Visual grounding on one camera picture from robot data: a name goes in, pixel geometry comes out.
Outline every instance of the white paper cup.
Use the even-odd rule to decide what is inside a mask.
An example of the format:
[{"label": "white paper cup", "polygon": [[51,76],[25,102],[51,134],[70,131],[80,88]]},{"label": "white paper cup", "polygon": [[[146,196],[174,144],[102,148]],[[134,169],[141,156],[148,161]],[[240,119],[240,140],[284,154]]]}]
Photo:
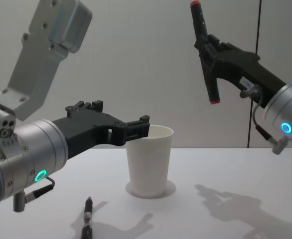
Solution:
[{"label": "white paper cup", "polygon": [[174,131],[151,125],[146,138],[126,143],[132,193],[155,198],[165,193]]}]

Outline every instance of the table surface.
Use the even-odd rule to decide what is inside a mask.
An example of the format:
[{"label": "table surface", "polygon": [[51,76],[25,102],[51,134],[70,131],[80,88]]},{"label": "table surface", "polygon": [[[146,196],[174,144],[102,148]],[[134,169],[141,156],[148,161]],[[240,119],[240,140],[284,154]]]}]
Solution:
[{"label": "table surface", "polygon": [[[0,239],[79,239],[93,197],[94,239],[292,239],[292,149],[172,149],[175,193],[140,199],[124,149],[91,149],[52,175],[54,190],[12,211],[0,203]],[[47,184],[32,185],[29,192]]]}]

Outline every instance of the pen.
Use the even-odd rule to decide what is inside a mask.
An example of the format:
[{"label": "pen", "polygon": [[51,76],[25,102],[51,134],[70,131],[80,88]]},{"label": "pen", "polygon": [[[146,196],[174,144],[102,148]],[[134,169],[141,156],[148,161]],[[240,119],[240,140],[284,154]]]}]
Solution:
[{"label": "pen", "polygon": [[93,216],[93,200],[91,197],[89,197],[85,202],[84,226],[82,228],[81,239],[92,239],[93,238],[92,216]]}]

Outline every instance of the label sticker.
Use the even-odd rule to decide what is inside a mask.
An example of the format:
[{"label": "label sticker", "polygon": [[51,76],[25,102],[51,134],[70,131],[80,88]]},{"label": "label sticker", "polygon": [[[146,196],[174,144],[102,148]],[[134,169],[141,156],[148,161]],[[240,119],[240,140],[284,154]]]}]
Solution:
[{"label": "label sticker", "polygon": [[239,81],[239,83],[241,85],[243,85],[244,87],[246,87],[247,89],[250,89],[254,86],[254,84],[252,82],[250,82],[249,80],[247,80],[246,78],[241,78],[241,80]]}]

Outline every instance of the status light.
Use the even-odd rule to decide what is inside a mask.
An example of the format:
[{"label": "status light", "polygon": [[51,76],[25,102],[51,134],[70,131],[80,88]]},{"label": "status light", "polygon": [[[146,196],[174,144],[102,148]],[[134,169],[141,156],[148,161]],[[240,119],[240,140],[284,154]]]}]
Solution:
[{"label": "status light", "polygon": [[37,174],[37,176],[35,177],[35,181],[38,182],[38,181],[42,180],[43,178],[45,178],[46,174],[47,174],[46,170],[40,171]]},{"label": "status light", "polygon": [[284,133],[291,133],[292,132],[292,126],[291,124],[285,122],[281,124],[281,129]]}]

